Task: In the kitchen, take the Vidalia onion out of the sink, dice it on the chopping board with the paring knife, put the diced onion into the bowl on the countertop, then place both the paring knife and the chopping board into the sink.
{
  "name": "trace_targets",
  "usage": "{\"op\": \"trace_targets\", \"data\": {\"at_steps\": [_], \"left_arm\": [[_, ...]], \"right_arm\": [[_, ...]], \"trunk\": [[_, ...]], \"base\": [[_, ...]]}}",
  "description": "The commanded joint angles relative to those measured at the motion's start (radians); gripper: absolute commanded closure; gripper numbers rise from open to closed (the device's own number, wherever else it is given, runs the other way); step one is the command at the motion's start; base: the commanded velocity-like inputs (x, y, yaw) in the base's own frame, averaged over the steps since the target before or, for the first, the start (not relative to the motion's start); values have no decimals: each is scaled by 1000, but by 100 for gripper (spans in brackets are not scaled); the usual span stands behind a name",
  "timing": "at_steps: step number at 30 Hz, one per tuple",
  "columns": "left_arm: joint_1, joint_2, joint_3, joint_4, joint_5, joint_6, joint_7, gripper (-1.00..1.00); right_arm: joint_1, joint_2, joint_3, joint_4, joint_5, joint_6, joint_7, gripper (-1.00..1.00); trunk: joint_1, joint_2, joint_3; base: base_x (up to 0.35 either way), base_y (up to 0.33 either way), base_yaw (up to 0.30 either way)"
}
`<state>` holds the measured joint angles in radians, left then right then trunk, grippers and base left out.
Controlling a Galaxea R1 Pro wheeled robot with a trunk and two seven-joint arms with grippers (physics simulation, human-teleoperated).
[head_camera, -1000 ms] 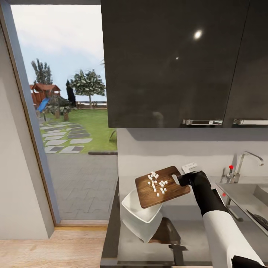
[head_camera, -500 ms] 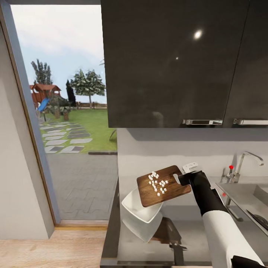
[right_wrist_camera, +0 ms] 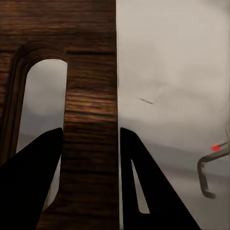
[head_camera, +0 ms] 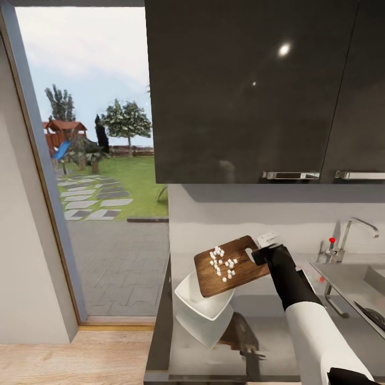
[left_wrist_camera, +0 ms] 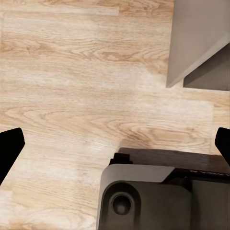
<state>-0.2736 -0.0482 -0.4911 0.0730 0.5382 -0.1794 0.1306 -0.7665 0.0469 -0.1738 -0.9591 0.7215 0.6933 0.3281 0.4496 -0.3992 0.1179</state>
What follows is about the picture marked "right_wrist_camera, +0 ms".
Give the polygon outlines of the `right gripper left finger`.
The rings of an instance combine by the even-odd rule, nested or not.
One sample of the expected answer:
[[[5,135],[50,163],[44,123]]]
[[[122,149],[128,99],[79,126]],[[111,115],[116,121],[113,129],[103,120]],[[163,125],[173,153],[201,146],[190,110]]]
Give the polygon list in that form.
[[[0,166],[0,230],[35,230],[62,150],[63,129],[43,133]]]

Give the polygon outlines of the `cutting board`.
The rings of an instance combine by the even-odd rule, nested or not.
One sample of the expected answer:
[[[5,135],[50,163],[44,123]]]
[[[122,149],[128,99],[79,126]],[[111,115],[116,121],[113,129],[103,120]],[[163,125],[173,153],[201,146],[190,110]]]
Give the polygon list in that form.
[[[0,0],[0,166],[30,68],[68,64],[59,190],[35,230],[120,230],[116,19],[116,0]]]

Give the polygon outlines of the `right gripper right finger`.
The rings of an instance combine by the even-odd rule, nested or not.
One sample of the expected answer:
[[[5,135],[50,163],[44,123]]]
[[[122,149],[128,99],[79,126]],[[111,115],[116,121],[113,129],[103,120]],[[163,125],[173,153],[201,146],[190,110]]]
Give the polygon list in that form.
[[[201,230],[139,136],[120,128],[124,230]],[[133,160],[150,213],[138,208]]]

